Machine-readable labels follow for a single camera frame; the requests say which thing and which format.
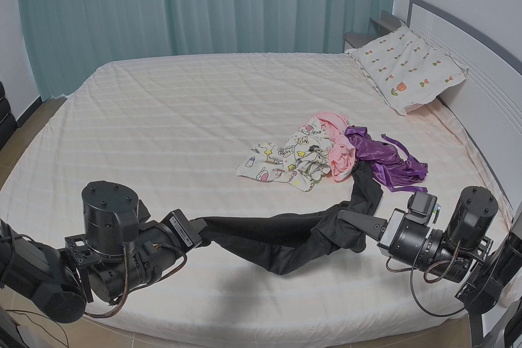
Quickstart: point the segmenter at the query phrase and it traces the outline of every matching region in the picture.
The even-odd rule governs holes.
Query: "tile floor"
[[[15,131],[6,145],[0,150],[0,187],[3,186],[23,151],[64,101],[64,97],[47,100],[27,120],[21,129]],[[0,290],[0,305],[4,309],[23,309],[39,312],[28,299],[15,294],[8,287]],[[41,328],[30,323],[25,316],[18,314],[13,314],[13,316],[20,324],[27,325],[42,335],[52,346],[62,346],[45,334]],[[37,324],[44,326],[58,339],[65,340],[62,331],[57,325],[34,315],[31,319]],[[74,324],[63,325],[63,327],[67,332],[70,348],[88,348],[93,346],[110,348],[179,348],[179,345],[172,341],[111,328],[88,319],[81,319]],[[419,332],[394,335],[367,342],[339,345],[336,348],[413,348],[419,346],[423,348],[470,348],[471,340],[468,318],[447,320],[438,327]]]

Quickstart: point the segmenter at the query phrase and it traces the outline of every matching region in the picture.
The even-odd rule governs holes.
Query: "barcode label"
[[[174,216],[171,217],[170,223],[172,223],[172,226],[174,227],[174,229],[176,229],[176,232],[179,234],[181,239],[186,243],[187,247],[191,247],[193,245],[193,243],[192,243],[191,239],[188,237],[187,233],[183,230],[183,228],[179,224],[176,217],[174,217]]]

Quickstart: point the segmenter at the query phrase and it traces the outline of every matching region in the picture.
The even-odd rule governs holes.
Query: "purple satin cloth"
[[[427,192],[425,187],[411,186],[424,180],[427,175],[427,164],[417,161],[399,141],[385,134],[381,136],[389,143],[374,141],[368,134],[368,130],[361,126],[349,126],[344,135],[355,147],[356,158],[368,161],[372,166],[375,180],[388,187],[390,191]],[[401,159],[394,145],[408,156],[406,161]]]

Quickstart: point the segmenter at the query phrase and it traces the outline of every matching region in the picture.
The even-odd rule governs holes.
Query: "pillow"
[[[403,116],[466,79],[463,64],[406,26],[346,52],[388,106]]]

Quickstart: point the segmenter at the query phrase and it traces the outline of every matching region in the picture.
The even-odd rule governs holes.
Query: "pink garment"
[[[341,182],[350,175],[356,163],[356,149],[344,136],[344,131],[348,128],[348,118],[328,112],[317,113],[314,116],[321,121],[328,138],[334,143],[328,160],[334,180]]]

